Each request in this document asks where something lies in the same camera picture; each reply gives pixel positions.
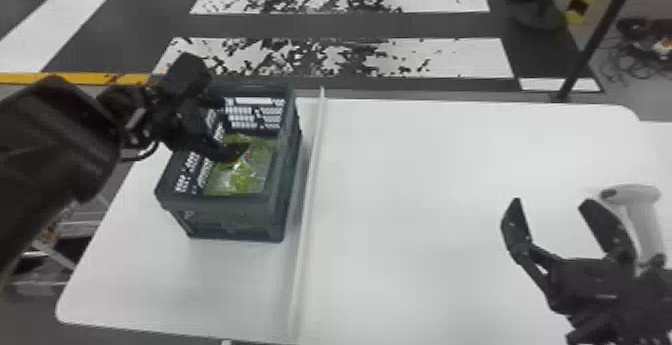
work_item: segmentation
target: white table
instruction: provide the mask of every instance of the white table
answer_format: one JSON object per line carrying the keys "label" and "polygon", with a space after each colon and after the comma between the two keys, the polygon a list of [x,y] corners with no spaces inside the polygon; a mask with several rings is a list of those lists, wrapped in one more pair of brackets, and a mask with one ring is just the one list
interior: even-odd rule
{"label": "white table", "polygon": [[131,171],[57,316],[306,345],[562,344],[569,325],[509,259],[499,220],[521,196],[540,245],[598,256],[581,200],[623,182],[672,197],[644,130],[613,106],[329,100],[309,216],[280,245],[187,239],[152,194],[161,152]]}
{"label": "white table", "polygon": [[[318,101],[300,99],[300,173],[307,170]],[[137,163],[60,297],[70,324],[288,342],[302,185],[295,185],[280,244],[193,240],[164,211],[154,187],[170,151]]]}
{"label": "white table", "polygon": [[[522,198],[539,245],[600,257],[577,210],[586,197],[619,183],[672,196],[625,108],[329,101],[327,109],[302,236],[302,345],[564,344],[570,325],[504,247],[499,223],[510,201]],[[672,211],[663,207],[665,220]],[[663,230],[671,240],[670,226]]]}

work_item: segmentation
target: black cable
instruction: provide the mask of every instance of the black cable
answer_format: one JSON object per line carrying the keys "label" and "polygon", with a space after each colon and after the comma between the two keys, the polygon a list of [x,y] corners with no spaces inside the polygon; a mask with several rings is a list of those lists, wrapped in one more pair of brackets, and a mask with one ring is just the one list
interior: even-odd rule
{"label": "black cable", "polygon": [[618,40],[618,42],[600,47],[608,52],[606,59],[598,68],[599,73],[610,82],[627,85],[626,75],[637,80],[648,80],[655,76],[672,80],[672,75],[666,72],[666,67],[661,62],[632,56],[632,41],[623,37],[605,38],[605,41],[611,40]]}
{"label": "black cable", "polygon": [[142,161],[142,160],[148,158],[149,156],[153,155],[153,154],[159,149],[159,144],[160,144],[160,142],[158,142],[158,141],[154,141],[154,142],[152,143],[152,145],[149,147],[149,149],[147,149],[146,151],[144,151],[145,153],[140,152],[140,153],[138,153],[137,156],[133,156],[133,157],[124,157],[124,158],[121,159],[121,162],[124,163],[124,162],[138,162],[138,161]]}

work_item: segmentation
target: crosswalk stripe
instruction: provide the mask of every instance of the crosswalk stripe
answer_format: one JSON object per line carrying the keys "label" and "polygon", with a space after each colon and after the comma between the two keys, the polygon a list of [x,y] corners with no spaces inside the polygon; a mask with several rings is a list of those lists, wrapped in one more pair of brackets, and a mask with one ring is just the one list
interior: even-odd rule
{"label": "crosswalk stripe", "polygon": [[499,38],[174,38],[154,69],[182,52],[220,75],[280,77],[512,78]]}
{"label": "crosswalk stripe", "polygon": [[197,0],[197,15],[489,12],[487,0]]}
{"label": "crosswalk stripe", "polygon": [[[518,79],[520,87],[525,91],[535,92],[553,92],[562,87],[565,82],[563,78],[521,78]],[[601,92],[600,85],[591,78],[581,78],[577,80],[572,89],[574,92]]]}
{"label": "crosswalk stripe", "polygon": [[105,0],[46,0],[0,40],[0,72],[40,71]]}

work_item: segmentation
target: floor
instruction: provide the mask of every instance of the floor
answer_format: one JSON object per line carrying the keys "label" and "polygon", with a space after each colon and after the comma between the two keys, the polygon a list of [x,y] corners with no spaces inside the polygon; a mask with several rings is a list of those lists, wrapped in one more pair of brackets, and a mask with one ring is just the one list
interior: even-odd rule
{"label": "floor", "polygon": [[[546,102],[546,92],[526,91],[519,79],[562,77],[577,54],[569,32],[542,37],[517,28],[504,0],[43,2],[0,0],[9,5],[0,13],[0,72],[162,72],[179,51],[191,51],[215,74],[287,80],[301,96],[314,95],[319,83],[341,98]],[[579,45],[589,32],[572,30]],[[320,54],[306,58],[311,51]],[[457,58],[442,56],[448,52]],[[603,59],[598,51],[594,72]],[[643,120],[672,121],[669,80],[625,86],[598,79],[604,93],[575,93],[573,101],[621,104]],[[0,98],[19,88],[0,86]],[[106,198],[124,176],[125,169],[115,174]],[[78,215],[99,218],[104,210],[94,203]],[[53,315],[56,296],[3,294],[0,336],[19,345],[219,343],[62,325]]]}

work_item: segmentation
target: plastic crate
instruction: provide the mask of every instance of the plastic crate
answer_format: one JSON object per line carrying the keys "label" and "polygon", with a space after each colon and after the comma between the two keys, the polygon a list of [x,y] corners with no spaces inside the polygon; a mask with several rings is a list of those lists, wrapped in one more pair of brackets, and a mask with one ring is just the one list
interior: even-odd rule
{"label": "plastic crate", "polygon": [[190,237],[280,242],[301,147],[294,94],[282,85],[214,83],[208,95],[226,106],[204,110],[211,135],[274,137],[276,147],[259,193],[206,196],[213,162],[194,152],[173,154],[155,194]]}

